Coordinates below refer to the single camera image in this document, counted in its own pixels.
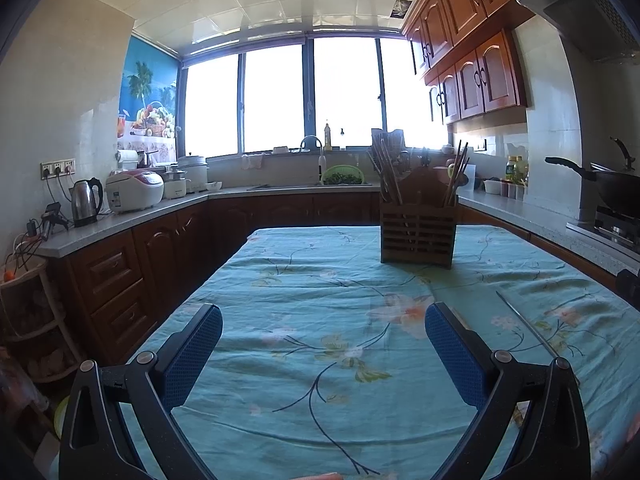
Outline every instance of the wall switch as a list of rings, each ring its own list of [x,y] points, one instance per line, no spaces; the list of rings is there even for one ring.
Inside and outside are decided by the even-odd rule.
[[[61,176],[66,174],[74,174],[76,172],[76,160],[74,158],[66,158],[65,160],[56,160],[53,162],[40,163],[40,179],[55,178],[56,169]]]
[[[485,152],[486,151],[486,139],[484,137],[480,137],[476,145],[474,146],[475,152]]]

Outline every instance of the blue gripper pad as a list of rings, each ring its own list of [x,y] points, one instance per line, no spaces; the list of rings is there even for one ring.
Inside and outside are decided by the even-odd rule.
[[[441,302],[427,308],[424,328],[462,400],[480,410],[497,377],[490,348]]]
[[[158,350],[158,362],[150,376],[167,411],[187,400],[221,334],[222,314],[218,307],[206,303]]]

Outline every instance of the granite countertop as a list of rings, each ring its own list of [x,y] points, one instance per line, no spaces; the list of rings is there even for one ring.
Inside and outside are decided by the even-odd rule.
[[[628,269],[634,274],[640,270],[640,262],[602,242],[567,228],[567,222],[574,220],[570,217],[483,191],[459,190],[458,202],[537,234],[613,275],[622,269]]]
[[[47,258],[62,258],[108,236],[206,200],[280,194],[371,193],[377,191],[380,191],[379,184],[372,184],[371,186],[268,187],[265,189],[229,187],[215,192],[203,191],[201,193],[187,195],[184,198],[161,200],[157,205],[149,209],[143,209],[142,211],[131,211],[122,214],[110,213],[108,215],[98,216],[97,222],[83,227],[71,227],[69,231],[65,231],[64,229],[60,230],[60,227],[56,227],[56,232],[49,237],[49,240],[40,244],[35,254]]]

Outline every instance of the faucet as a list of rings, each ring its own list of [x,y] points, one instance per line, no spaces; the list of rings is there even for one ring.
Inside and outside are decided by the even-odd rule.
[[[303,137],[300,142],[300,153],[302,153],[302,146],[305,145],[305,140],[307,139],[315,139],[320,143],[320,156],[318,157],[318,180],[322,184],[322,174],[326,171],[326,157],[324,156],[324,146],[322,145],[322,140],[318,139],[315,135],[308,135]]]

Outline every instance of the window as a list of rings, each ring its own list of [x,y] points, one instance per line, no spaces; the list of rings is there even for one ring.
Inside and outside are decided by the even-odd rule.
[[[406,40],[380,39],[385,75],[388,131],[404,130],[404,143],[414,148],[439,149],[449,142],[447,127],[426,120],[427,87],[414,75],[411,45]]]
[[[185,152],[238,152],[238,56],[189,67],[184,111]]]
[[[328,123],[332,146],[369,146],[371,129],[382,127],[376,41],[320,38],[314,51],[316,135],[324,142]]]
[[[248,52],[244,73],[244,150],[297,148],[304,135],[302,47],[278,46]]]

